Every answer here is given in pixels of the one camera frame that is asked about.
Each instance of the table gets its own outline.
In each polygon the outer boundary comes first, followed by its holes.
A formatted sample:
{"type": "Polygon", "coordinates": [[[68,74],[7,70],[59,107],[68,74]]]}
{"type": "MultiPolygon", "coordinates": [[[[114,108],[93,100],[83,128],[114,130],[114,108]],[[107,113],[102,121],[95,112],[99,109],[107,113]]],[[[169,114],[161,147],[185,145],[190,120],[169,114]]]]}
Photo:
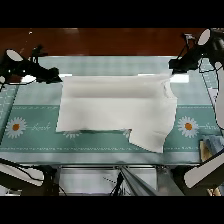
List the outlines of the table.
{"type": "MultiPolygon", "coordinates": [[[[171,58],[66,56],[45,57],[39,61],[43,67],[59,68],[60,74],[131,76],[171,73],[168,69],[171,58]]],[[[207,61],[203,66],[209,69],[207,61]]],[[[56,133],[62,84],[32,83],[19,87],[9,118],[5,118],[8,122],[21,122],[20,125],[26,122],[27,127],[17,138],[9,137],[8,131],[4,132],[0,157],[21,163],[197,164],[200,162],[201,135],[220,135],[220,129],[201,74],[198,71],[188,74],[189,82],[171,83],[173,93],[178,97],[178,106],[174,128],[166,139],[163,154],[151,153],[129,144],[128,130],[56,133]],[[191,121],[194,119],[199,126],[199,132],[192,138],[178,130],[178,121],[184,117],[191,121]]]]}

